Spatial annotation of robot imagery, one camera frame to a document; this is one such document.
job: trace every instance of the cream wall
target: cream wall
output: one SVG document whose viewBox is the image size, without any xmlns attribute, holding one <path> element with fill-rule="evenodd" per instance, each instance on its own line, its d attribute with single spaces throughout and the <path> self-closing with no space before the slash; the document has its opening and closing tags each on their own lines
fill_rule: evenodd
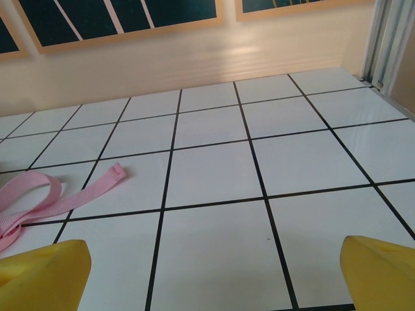
<svg viewBox="0 0 415 311">
<path fill-rule="evenodd" d="M 360 73 L 373 3 L 237 23 L 223 1 L 223 27 L 45 56 L 3 0 L 32 57 L 0 63 L 0 115 L 323 67 Z"/>
</svg>

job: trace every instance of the pink nylon webbing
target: pink nylon webbing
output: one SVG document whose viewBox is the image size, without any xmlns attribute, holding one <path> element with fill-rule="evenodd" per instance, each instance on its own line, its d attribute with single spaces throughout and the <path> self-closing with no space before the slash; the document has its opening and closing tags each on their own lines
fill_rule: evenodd
<svg viewBox="0 0 415 311">
<path fill-rule="evenodd" d="M 116 163 L 92 185 L 58 202 L 62 191 L 59 180 L 35 171 L 20 174 L 0 189 L 0 211 L 4 211 L 20 196 L 34 187 L 50 185 L 49 193 L 32 209 L 0 219 L 0 251 L 6 249 L 19 237 L 21 223 L 35 218 L 63 214 L 76 209 L 103 195 L 125 176 L 124 169 L 119 163 Z"/>
</svg>

